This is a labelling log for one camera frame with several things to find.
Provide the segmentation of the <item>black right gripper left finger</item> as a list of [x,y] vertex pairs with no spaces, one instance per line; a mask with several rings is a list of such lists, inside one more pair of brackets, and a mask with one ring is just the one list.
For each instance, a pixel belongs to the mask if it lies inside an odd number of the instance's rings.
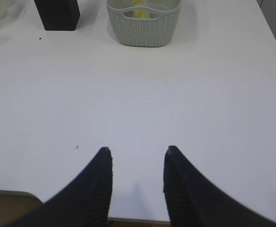
[[10,227],[105,227],[112,197],[112,155],[100,148],[63,190]]

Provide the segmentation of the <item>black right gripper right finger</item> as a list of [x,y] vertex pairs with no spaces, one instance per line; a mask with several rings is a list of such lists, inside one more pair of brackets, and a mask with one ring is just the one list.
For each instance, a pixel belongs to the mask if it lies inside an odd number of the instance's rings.
[[172,227],[276,227],[214,185],[176,146],[164,158],[164,196]]

